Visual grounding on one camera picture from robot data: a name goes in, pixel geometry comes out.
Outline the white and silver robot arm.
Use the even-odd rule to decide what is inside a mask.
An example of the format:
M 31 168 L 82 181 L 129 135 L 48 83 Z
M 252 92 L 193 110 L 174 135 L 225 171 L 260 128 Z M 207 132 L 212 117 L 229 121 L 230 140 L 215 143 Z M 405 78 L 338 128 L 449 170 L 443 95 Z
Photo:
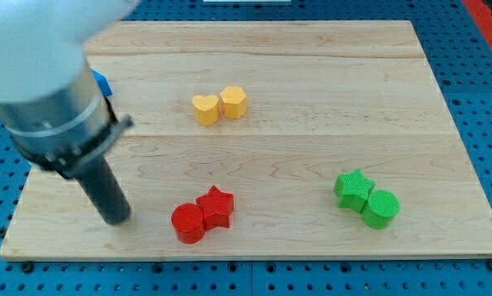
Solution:
M 137 0 L 0 0 L 0 120 L 21 155 L 64 178 L 107 173 L 124 129 L 93 76 L 85 43 Z

